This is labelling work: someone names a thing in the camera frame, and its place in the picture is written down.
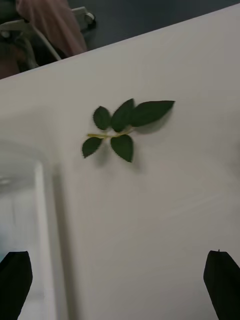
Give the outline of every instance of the leaf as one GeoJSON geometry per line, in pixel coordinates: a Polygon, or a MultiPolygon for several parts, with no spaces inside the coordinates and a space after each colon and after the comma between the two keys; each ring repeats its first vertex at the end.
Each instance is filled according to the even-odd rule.
{"type": "Polygon", "coordinates": [[[131,125],[141,127],[165,116],[174,106],[175,101],[148,101],[139,104],[132,111],[131,125]]]}
{"type": "Polygon", "coordinates": [[[113,114],[111,118],[111,127],[116,132],[123,131],[130,125],[131,114],[134,109],[134,99],[124,102],[113,114]]]}
{"type": "Polygon", "coordinates": [[[122,159],[127,162],[133,161],[134,142],[129,135],[123,134],[121,136],[111,138],[111,147],[122,159]]]}
{"type": "Polygon", "coordinates": [[[84,158],[94,154],[94,152],[100,147],[102,141],[103,139],[97,137],[87,139],[81,148],[84,158]]]}
{"type": "Polygon", "coordinates": [[[103,106],[98,107],[93,114],[93,121],[98,129],[106,130],[111,123],[111,116],[108,109],[103,106]]]}

